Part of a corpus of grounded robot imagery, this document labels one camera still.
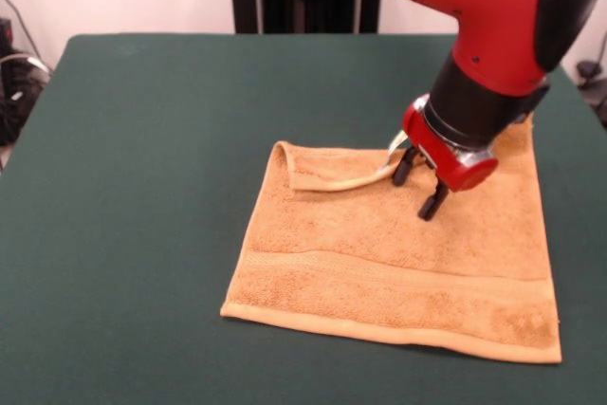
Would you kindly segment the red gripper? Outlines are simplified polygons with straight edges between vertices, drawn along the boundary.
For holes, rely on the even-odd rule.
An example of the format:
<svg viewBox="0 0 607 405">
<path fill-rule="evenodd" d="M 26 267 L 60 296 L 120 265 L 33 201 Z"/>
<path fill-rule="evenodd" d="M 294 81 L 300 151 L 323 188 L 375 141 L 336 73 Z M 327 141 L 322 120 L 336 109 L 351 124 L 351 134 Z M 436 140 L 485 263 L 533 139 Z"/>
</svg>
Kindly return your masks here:
<svg viewBox="0 0 607 405">
<path fill-rule="evenodd" d="M 399 161 L 392 180 L 395 186 L 403 186 L 414 167 L 418 151 L 430 162 L 438 182 L 421 209 L 418 217 L 431 221 L 450 190 L 462 192 L 483 183 L 497 168 L 498 159 L 488 148 L 467 150 L 454 146 L 433 131 L 424 117 L 429 106 L 429 94 L 417 98 L 405 111 L 402 130 L 413 147 L 409 147 Z"/>
</svg>

